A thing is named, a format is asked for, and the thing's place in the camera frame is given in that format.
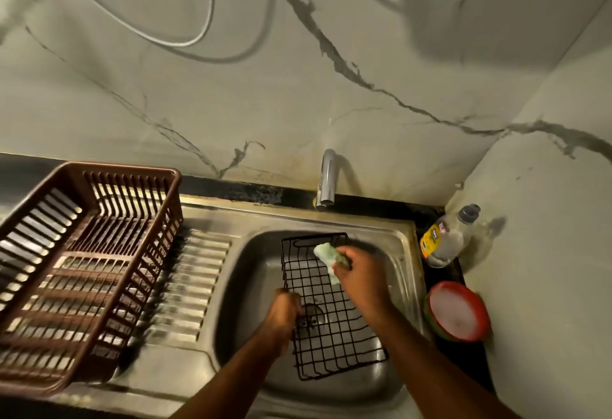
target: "marble wall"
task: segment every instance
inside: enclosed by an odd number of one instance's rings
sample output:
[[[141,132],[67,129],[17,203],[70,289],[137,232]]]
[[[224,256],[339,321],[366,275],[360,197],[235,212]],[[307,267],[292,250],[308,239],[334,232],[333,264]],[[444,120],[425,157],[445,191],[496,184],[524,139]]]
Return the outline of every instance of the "marble wall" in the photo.
[[[448,208],[482,207],[460,256],[484,299],[496,391],[525,419],[612,410],[609,1]]]
[[[0,151],[444,205],[604,2],[0,0]]]

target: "black wire rack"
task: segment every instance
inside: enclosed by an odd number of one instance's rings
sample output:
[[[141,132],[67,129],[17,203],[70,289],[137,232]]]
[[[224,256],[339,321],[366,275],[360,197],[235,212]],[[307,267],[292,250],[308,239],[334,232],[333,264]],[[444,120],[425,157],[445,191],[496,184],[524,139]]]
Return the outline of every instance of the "black wire rack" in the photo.
[[[302,296],[305,316],[293,331],[295,366],[301,380],[321,379],[388,359],[387,351],[327,267],[313,252],[321,243],[348,245],[345,233],[281,240],[283,280]]]

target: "person's left arm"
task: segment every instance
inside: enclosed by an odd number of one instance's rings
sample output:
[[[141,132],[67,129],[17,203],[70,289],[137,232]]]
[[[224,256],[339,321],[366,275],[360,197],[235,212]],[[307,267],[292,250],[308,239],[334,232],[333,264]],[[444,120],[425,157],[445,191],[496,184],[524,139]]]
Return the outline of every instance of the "person's left arm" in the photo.
[[[241,419],[253,404],[274,360],[285,353],[303,314],[300,296],[278,289],[270,310],[232,359],[171,419]]]

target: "yellow label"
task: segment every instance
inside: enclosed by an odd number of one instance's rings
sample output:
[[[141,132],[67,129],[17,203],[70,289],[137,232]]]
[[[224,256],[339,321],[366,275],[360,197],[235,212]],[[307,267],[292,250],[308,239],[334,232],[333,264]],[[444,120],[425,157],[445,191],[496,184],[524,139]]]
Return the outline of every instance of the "yellow label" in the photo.
[[[420,245],[423,256],[429,258],[429,255],[440,245],[440,226],[438,224],[434,224],[425,232],[420,240]]]

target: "person's left hand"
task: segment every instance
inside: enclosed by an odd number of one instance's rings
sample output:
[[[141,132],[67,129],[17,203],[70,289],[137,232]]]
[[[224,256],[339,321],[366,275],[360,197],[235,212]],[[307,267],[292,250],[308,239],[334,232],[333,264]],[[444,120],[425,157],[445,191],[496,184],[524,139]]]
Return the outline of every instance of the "person's left hand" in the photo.
[[[274,301],[259,330],[266,341],[271,344],[277,356],[282,356],[287,351],[291,332],[295,327],[295,319],[298,315],[303,316],[304,314],[300,304],[300,295],[289,293],[285,289],[274,291]]]

